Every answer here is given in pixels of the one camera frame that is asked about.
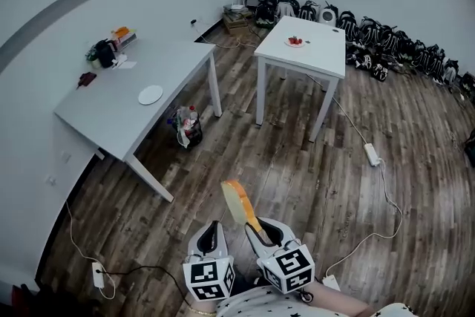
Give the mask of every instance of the small plate with fruit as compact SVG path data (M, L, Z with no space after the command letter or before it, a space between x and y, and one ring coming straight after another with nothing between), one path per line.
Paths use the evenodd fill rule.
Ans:
M300 48L305 45L305 41L303 41L302 39L299 39L297 36L289 37L284 42L292 48Z

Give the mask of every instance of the wall socket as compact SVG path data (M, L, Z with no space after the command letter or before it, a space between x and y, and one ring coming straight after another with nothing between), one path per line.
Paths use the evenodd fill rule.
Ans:
M56 178L48 174L45 178L45 184L49 186L56 186Z

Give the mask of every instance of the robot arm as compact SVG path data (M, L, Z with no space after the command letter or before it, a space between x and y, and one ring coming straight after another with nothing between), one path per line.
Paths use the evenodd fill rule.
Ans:
M258 221L271 243L266 243L250 224L244 229L264 278L284 294L312 283L315 262L307 246L295 238L286 224L270 218Z
M221 300L231 295L234 258L228 255L221 223L214 220L193 235L188 243L188 258L183 271L186 286L196 301Z

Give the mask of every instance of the tabletop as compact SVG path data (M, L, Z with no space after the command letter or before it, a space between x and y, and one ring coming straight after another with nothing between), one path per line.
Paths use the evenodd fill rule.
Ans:
M72 90L54 112L80 134L120 160L133 153L173 98L212 54L215 45L139 39L124 53L137 64L105 69L87 87ZM141 105L139 93L150 85L162 97Z
M310 43L301 48L290 47L284 42L292 36ZM343 79L346 55L344 30L284 16L261 42L254 55Z

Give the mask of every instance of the polka dot clothing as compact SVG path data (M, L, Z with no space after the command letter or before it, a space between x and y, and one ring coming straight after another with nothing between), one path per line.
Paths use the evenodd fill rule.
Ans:
M217 317L346 317L344 314L309 307L294 293L283 295L273 286L259 287L240 293L217 305ZM412 310L404 304L391 304L375 317L411 317Z

